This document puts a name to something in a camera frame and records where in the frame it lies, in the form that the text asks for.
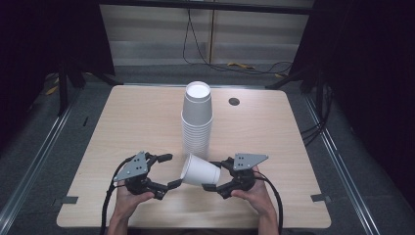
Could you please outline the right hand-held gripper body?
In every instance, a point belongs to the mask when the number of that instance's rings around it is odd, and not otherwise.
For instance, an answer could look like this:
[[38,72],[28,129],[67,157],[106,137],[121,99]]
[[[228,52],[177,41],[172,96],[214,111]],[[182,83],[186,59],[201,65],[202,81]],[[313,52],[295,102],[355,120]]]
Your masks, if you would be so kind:
[[263,154],[238,153],[234,158],[228,158],[221,165],[229,170],[233,183],[233,190],[249,191],[255,184],[253,167],[268,159]]

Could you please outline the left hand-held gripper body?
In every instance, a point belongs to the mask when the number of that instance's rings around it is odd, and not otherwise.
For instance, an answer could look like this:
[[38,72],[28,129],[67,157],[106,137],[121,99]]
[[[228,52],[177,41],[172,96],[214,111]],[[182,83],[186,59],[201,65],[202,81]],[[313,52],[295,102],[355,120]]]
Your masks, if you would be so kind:
[[133,195],[145,192],[156,193],[156,190],[152,188],[152,181],[148,177],[151,166],[156,161],[156,156],[141,151],[126,160],[122,169],[114,176],[114,182],[123,181],[124,186]]

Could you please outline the single white paper cup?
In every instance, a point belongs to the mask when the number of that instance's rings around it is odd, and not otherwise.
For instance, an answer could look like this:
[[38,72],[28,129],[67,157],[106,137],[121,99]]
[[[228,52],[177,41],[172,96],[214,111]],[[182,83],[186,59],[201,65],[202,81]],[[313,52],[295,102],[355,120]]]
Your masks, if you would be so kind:
[[183,165],[180,179],[183,183],[202,186],[216,184],[220,177],[220,168],[204,159],[189,155]]

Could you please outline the stack of white paper cups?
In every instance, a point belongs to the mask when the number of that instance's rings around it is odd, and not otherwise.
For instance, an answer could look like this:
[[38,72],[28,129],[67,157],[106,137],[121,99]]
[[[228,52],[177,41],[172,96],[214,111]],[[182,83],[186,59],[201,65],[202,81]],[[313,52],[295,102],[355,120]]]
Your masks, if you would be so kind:
[[207,159],[213,121],[210,87],[193,81],[185,88],[182,119],[182,140],[186,154]]

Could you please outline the person's left hand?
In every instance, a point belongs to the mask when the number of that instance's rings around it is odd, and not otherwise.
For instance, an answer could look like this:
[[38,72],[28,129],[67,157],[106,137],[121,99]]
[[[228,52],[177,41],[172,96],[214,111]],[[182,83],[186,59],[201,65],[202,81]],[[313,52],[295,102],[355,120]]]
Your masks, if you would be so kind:
[[127,220],[134,214],[135,210],[141,203],[153,198],[154,194],[152,192],[133,195],[125,187],[118,187],[113,218],[118,220]]

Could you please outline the person's right hand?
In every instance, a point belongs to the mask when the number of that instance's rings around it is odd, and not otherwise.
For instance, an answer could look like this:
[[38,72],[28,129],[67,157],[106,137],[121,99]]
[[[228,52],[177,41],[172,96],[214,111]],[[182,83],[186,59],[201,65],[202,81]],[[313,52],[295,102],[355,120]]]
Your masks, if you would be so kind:
[[254,175],[256,176],[255,184],[249,191],[233,190],[231,196],[248,201],[260,217],[275,219],[277,213],[265,183],[262,180],[259,180],[260,174],[257,166],[254,167]]

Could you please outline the yellow floor tape strip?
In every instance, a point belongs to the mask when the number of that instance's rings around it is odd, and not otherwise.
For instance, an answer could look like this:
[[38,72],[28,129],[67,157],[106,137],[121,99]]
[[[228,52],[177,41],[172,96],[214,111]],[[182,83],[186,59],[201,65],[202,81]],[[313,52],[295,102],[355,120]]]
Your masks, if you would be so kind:
[[244,70],[255,70],[255,67],[253,67],[253,66],[240,64],[240,63],[228,63],[227,67],[238,67],[238,68],[244,69]]

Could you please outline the black metal stand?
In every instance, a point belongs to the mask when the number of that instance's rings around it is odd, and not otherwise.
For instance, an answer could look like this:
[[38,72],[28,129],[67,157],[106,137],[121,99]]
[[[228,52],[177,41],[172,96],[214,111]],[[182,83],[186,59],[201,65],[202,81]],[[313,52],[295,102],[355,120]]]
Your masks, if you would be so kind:
[[83,88],[86,80],[83,77],[84,72],[90,72],[95,77],[106,82],[111,86],[120,85],[120,82],[111,79],[105,73],[98,71],[96,68],[75,60],[74,58],[62,59],[59,63],[59,94],[60,109],[58,116],[62,116],[69,107],[68,81],[74,88]]

